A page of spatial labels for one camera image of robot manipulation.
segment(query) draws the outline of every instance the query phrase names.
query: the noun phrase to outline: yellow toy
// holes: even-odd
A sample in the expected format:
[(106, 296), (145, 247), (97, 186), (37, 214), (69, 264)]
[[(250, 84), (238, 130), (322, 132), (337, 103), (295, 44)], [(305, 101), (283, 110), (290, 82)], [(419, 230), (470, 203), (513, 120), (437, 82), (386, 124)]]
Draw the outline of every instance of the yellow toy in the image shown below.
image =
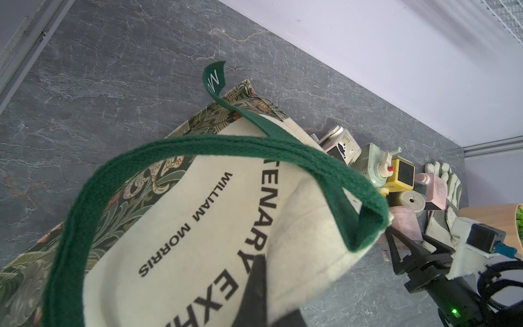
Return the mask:
[(394, 174), (387, 178), (385, 188), (389, 192), (410, 191), (414, 188), (414, 173), (416, 168), (414, 164), (407, 159), (396, 156), (391, 166), (394, 167)]

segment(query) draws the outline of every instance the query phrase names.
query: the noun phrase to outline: pink container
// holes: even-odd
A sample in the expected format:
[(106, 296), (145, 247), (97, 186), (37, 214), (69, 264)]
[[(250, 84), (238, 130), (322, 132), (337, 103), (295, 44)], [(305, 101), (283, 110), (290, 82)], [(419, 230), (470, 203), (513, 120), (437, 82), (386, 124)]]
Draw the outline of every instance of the pink container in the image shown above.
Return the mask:
[[(416, 213), (411, 208), (397, 206), (390, 207), (389, 211), (394, 215), (394, 219), (391, 223), (392, 227), (396, 228), (403, 235), (413, 241), (418, 243), (423, 241), (422, 231), (419, 228)], [(396, 244), (398, 250), (408, 250), (408, 248), (400, 240), (394, 239), (394, 243)], [(385, 258), (385, 261), (390, 261), (390, 255), (388, 253), (389, 244), (387, 242), (387, 238), (385, 237), (385, 233), (381, 234), (381, 236), (376, 241), (376, 245), (380, 246), (381, 250), (384, 251), (383, 258)]]
[(447, 183), (433, 173), (420, 173), (414, 179), (427, 184), (425, 210), (445, 210), (447, 208)]

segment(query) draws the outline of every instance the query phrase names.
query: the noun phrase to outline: canvas tote bag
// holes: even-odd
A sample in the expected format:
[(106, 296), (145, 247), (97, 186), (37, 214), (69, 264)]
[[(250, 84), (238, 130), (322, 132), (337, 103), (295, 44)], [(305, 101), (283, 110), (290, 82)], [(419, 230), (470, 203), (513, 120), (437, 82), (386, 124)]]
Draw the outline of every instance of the canvas tote bag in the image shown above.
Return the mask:
[[(242, 119), (217, 135), (141, 146), (84, 185), (64, 223), (43, 326), (230, 326), (258, 254), (266, 258), (272, 324), (325, 290), (389, 225), (385, 199), (363, 176), (314, 142), (302, 143), (296, 128), (220, 98), (224, 64), (206, 67), (203, 83)], [(138, 171), (177, 155), (197, 156), (84, 278), (98, 221), (115, 192)]]

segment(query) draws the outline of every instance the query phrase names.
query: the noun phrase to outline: gray marble surface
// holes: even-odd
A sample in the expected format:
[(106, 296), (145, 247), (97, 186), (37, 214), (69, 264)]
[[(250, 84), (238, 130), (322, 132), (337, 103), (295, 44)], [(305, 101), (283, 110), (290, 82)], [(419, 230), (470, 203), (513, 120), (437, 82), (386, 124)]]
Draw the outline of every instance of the gray marble surface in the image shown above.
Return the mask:
[[(99, 165), (211, 102), (201, 73), (216, 60), (229, 87), (250, 78), (309, 133), (342, 125), (464, 181), (457, 145), (218, 1), (77, 0), (0, 116), (0, 265), (66, 217)], [(303, 314), (310, 326), (439, 325), (404, 282), (373, 249)]]

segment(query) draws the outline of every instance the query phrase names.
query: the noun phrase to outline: green strap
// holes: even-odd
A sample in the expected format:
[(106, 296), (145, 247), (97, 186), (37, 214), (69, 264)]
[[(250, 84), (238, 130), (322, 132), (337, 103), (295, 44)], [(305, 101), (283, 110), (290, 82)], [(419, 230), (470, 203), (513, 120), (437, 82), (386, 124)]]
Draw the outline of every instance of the green strap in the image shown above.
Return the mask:
[[(218, 81), (219, 94), (225, 85), (225, 78)], [(206, 85), (208, 91), (212, 89), (211, 86)], [(343, 241), (350, 251), (368, 246), (387, 227), (386, 201), (363, 176), (322, 151), (302, 144), (267, 119), (225, 104), (227, 109), (232, 107), (231, 110), (245, 114), (269, 137), (193, 135), (153, 142), (110, 160), (84, 185), (64, 223), (62, 240), (43, 296), (43, 326), (84, 326), (84, 270), (104, 208), (115, 192), (136, 172), (168, 157), (199, 154), (246, 156), (290, 162), (302, 167), (314, 176), (322, 188)], [(362, 201), (360, 214), (354, 211), (342, 188)]]

